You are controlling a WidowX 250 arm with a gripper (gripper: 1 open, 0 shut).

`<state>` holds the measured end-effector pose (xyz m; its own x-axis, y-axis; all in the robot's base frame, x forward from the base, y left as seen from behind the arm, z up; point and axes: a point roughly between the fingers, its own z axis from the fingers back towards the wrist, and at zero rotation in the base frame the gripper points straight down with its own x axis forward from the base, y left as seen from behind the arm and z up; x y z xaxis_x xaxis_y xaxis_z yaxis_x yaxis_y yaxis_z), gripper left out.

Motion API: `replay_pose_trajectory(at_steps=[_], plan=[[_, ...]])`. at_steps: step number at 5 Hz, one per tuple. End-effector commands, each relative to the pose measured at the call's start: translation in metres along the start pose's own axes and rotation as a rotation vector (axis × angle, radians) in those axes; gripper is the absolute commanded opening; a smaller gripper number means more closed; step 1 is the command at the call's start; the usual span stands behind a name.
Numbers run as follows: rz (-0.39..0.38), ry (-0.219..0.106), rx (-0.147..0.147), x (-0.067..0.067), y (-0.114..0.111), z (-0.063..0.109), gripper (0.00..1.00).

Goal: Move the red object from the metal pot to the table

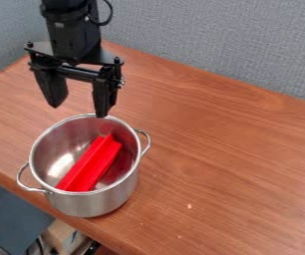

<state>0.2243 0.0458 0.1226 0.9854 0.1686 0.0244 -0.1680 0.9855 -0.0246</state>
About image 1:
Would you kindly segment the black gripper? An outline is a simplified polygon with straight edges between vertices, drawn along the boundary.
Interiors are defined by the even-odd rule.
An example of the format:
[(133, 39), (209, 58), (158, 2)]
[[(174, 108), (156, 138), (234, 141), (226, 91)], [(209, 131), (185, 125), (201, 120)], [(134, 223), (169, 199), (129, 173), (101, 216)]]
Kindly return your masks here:
[(66, 79), (93, 83), (95, 116), (103, 118), (123, 83), (122, 60), (101, 45), (101, 26), (93, 16), (45, 16), (47, 40), (27, 42), (30, 69), (47, 105), (57, 108), (67, 96)]

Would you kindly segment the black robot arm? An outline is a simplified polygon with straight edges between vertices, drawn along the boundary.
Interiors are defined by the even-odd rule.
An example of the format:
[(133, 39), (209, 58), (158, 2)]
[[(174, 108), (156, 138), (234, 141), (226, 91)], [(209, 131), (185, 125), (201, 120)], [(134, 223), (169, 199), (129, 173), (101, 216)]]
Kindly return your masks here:
[(101, 27), (113, 14), (99, 20), (97, 0), (41, 0), (39, 12), (49, 40), (27, 42), (24, 51), (43, 98), (57, 108), (69, 94), (66, 80), (90, 83), (95, 117), (103, 118), (123, 84), (123, 62), (101, 46)]

